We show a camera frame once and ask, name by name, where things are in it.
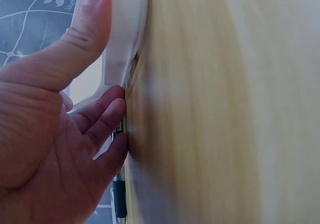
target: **white plastic object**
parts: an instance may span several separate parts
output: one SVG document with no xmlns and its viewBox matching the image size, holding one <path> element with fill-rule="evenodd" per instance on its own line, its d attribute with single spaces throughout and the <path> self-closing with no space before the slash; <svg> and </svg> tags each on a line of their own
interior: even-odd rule
<svg viewBox="0 0 320 224">
<path fill-rule="evenodd" d="M 74 13 L 79 8 L 80 1 L 76 1 Z M 148 0 L 112 0 L 111 32 L 102 53 L 100 86 L 91 97 L 74 105 L 70 113 L 98 100 L 108 86 L 125 87 L 128 72 L 144 34 L 147 5 Z"/>
</svg>

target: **blue pen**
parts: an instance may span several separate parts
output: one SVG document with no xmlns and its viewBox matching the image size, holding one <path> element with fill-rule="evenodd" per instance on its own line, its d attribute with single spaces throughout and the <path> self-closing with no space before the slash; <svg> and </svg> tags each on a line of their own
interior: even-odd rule
<svg viewBox="0 0 320 224">
<path fill-rule="evenodd" d="M 124 121 L 122 120 L 113 132 L 113 138 L 119 133 L 124 132 Z M 114 212 L 117 224 L 125 224 L 127 220 L 127 201 L 126 201 L 126 179 L 125 169 L 121 168 L 120 172 L 113 178 L 113 196 Z"/>
</svg>

